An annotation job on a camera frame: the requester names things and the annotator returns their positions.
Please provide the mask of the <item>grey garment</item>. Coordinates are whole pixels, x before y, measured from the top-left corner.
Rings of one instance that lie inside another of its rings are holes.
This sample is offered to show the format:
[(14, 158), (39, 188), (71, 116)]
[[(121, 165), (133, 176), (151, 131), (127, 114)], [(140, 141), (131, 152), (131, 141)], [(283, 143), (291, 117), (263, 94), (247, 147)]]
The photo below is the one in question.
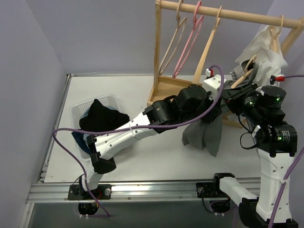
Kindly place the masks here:
[(204, 118), (189, 124), (182, 133), (182, 144), (198, 150), (207, 150), (213, 157), (217, 156), (222, 137), (223, 114), (228, 112), (227, 106), (220, 105), (222, 114), (213, 122), (205, 123)]

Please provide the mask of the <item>wooden hanger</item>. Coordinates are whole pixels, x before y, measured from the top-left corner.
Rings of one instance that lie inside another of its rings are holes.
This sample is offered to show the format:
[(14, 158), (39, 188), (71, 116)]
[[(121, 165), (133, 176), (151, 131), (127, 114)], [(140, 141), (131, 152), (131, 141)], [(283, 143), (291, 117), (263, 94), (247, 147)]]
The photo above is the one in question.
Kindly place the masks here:
[(234, 82), (234, 84), (231, 86), (232, 89), (236, 88), (252, 72), (252, 69), (248, 70), (248, 67), (251, 63), (255, 62), (256, 58), (257, 58), (257, 54), (253, 55), (250, 58), (250, 60), (248, 61), (248, 63), (246, 64), (246, 66), (244, 68), (244, 74)]
[(194, 73), (194, 78), (193, 78), (193, 81), (192, 81), (193, 84), (198, 84), (200, 82), (201, 73), (202, 73), (206, 58), (207, 58), (207, 54), (209, 52), (209, 48), (211, 46), (211, 43), (212, 43), (213, 38), (214, 38), (214, 36), (216, 34), (216, 31), (217, 31), (217, 27), (218, 27), (218, 25), (220, 23), (220, 20), (221, 20), (220, 17), (219, 17), (219, 15), (221, 13), (221, 10), (222, 10), (222, 6), (220, 6), (220, 8), (218, 10), (217, 17), (216, 17), (216, 22), (213, 26), (213, 29), (212, 29), (212, 31), (210, 33), (210, 36), (209, 36), (209, 39), (208, 39), (208, 41), (205, 45), (205, 48), (203, 50), (203, 53), (201, 55), (201, 58), (199, 60), (198, 65), (197, 65), (196, 71)]
[(275, 53), (278, 53), (278, 36), (281, 34), (282, 28), (283, 28), (283, 23), (284, 23), (284, 15), (280, 16), (281, 22), (280, 22), (280, 27), (278, 31), (276, 31), (274, 26), (269, 27), (269, 33), (270, 33), (270, 45), (269, 48)]

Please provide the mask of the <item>white shirt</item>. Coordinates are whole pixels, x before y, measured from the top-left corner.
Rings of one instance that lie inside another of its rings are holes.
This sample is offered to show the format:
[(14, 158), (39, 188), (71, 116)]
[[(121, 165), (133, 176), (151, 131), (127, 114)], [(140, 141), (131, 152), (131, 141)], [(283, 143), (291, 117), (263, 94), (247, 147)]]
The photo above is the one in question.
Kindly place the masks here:
[(244, 74), (244, 67), (246, 66), (246, 61), (257, 54), (255, 60), (256, 68), (252, 71), (251, 75), (244, 79), (244, 83), (249, 81), (255, 82), (259, 87), (266, 86), (270, 84), (270, 77), (272, 75), (276, 76), (281, 74), (282, 69), (288, 66), (286, 60), (283, 57), (281, 51), (281, 45), (278, 40), (278, 53), (270, 50), (270, 33), (269, 27), (264, 27), (263, 30), (258, 33), (251, 43), (243, 50), (243, 53), (236, 59), (239, 63), (233, 73), (235, 73), (236, 78), (240, 78)]

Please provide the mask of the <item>pink plastic hanger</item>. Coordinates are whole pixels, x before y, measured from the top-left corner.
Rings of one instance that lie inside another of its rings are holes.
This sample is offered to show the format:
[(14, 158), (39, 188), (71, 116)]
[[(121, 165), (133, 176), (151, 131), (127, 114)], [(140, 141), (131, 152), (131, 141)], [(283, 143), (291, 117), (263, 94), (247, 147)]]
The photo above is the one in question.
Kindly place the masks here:
[(193, 13), (193, 20), (192, 20), (192, 23), (193, 23), (193, 28), (192, 28), (192, 31), (187, 39), (187, 42), (183, 48), (183, 51), (181, 53), (181, 56), (176, 64), (176, 67), (174, 69), (174, 72), (172, 74), (172, 78), (176, 78), (177, 75), (179, 74), (179, 72), (181, 71), (182, 67), (184, 66), (189, 54), (190, 54), (190, 51), (192, 50), (193, 48), (193, 45), (197, 39), (197, 36), (198, 34), (200, 33), (200, 30), (201, 30), (201, 27), (202, 27), (202, 23), (203, 23), (203, 20), (204, 20), (204, 15), (200, 16), (199, 18), (197, 17), (197, 12), (198, 12), (198, 9), (199, 7), (202, 6), (202, 1), (199, 0), (196, 4), (196, 8), (194, 10), (194, 13)]

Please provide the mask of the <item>black garment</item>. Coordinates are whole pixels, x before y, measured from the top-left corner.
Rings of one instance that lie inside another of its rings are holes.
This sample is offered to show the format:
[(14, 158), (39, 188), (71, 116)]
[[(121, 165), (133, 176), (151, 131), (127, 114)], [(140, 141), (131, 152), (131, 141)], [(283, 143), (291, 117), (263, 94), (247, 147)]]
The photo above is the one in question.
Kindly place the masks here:
[(129, 115), (103, 106), (99, 100), (95, 99), (87, 115), (80, 118), (79, 126), (83, 131), (105, 132), (115, 130), (129, 121)]

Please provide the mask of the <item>dark blue denim skirt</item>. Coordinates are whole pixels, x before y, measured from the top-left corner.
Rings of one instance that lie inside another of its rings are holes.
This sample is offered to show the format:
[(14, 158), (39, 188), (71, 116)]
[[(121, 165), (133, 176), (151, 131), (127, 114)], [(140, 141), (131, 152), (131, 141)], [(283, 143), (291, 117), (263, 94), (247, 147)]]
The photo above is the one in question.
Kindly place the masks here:
[(86, 141), (84, 140), (84, 134), (79, 132), (72, 132), (71, 133), (75, 142), (79, 146), (79, 148), (85, 152), (86, 154), (91, 154), (90, 149), (88, 148)]

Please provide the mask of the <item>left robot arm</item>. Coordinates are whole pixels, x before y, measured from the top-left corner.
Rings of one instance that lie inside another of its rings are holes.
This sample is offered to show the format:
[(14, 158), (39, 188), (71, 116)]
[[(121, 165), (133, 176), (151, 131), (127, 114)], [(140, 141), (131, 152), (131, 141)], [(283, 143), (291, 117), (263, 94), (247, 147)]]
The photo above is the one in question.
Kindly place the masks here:
[(91, 199), (104, 174), (116, 169), (114, 156), (121, 150), (150, 136), (186, 126), (182, 143), (197, 149), (207, 149), (213, 156), (219, 151), (222, 135), (221, 95), (224, 86), (191, 84), (178, 95), (154, 102), (134, 119), (116, 110), (96, 105), (100, 115), (93, 117), (91, 108), (87, 120), (100, 120), (86, 136), (90, 150), (89, 168), (79, 182), (79, 194)]

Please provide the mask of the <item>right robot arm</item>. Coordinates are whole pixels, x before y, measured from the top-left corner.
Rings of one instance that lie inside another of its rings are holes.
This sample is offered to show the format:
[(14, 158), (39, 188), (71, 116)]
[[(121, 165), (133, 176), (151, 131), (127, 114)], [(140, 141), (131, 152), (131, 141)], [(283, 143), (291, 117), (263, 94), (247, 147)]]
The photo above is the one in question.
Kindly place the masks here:
[(260, 165), (260, 193), (254, 195), (230, 173), (217, 173), (211, 184), (216, 196), (227, 195), (249, 228), (296, 228), (289, 208), (289, 176), (295, 167), (297, 132), (285, 120), (281, 105), (286, 91), (250, 84), (222, 93), (230, 111), (246, 118)]

